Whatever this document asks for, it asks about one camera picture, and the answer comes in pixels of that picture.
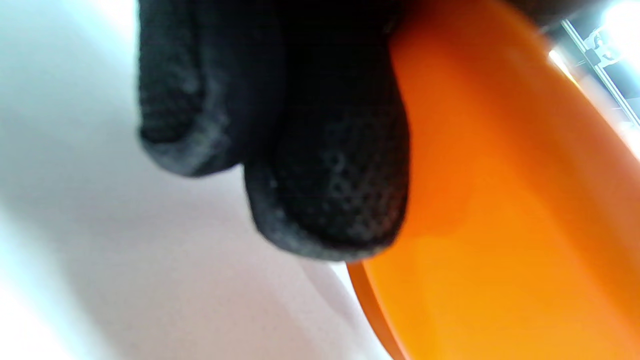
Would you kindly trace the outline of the person's left hand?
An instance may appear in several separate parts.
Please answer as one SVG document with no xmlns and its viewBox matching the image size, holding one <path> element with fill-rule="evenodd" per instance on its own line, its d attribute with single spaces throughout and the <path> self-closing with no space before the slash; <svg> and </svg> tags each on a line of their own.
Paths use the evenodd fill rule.
<svg viewBox="0 0 640 360">
<path fill-rule="evenodd" d="M 409 124 L 389 38 L 404 0 L 138 0 L 138 138 L 170 173 L 243 166 L 253 222 L 293 255 L 394 243 Z"/>
</svg>

